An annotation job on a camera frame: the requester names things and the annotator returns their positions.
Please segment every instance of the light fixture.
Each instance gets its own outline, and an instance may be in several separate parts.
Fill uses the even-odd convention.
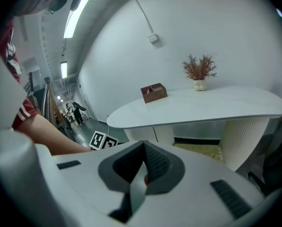
[[[66,21],[65,30],[64,30],[64,38],[72,38],[76,29],[76,25],[80,18],[80,15],[86,6],[88,0],[81,0],[78,8],[75,11],[70,11],[69,16]]]
[[[280,15],[280,17],[282,18],[282,12],[281,10],[277,9],[278,14]]]
[[[61,62],[61,75],[62,79],[67,77],[67,61]]]

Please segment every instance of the white vase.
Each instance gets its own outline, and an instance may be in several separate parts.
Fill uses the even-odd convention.
[[[196,91],[205,91],[206,90],[206,82],[204,80],[194,81],[194,89]]]

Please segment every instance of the potted plant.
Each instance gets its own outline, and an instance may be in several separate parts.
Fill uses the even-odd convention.
[[[216,73],[212,73],[217,68],[211,55],[202,55],[202,58],[197,63],[197,59],[188,56],[188,61],[183,61],[184,72],[187,74],[187,78],[194,80],[194,88],[196,91],[205,91],[206,83],[205,78],[216,77]]]

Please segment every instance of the black chair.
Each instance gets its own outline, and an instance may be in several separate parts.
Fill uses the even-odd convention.
[[[252,172],[248,173],[248,177],[254,179],[265,196],[282,187],[282,142],[264,161],[263,178],[265,183]]]

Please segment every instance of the dried plant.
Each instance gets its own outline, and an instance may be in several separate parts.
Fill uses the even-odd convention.
[[[197,81],[209,77],[216,77],[216,73],[212,73],[212,71],[215,70],[217,66],[212,58],[211,55],[202,55],[198,64],[197,59],[190,54],[188,56],[189,61],[182,63],[187,78]]]

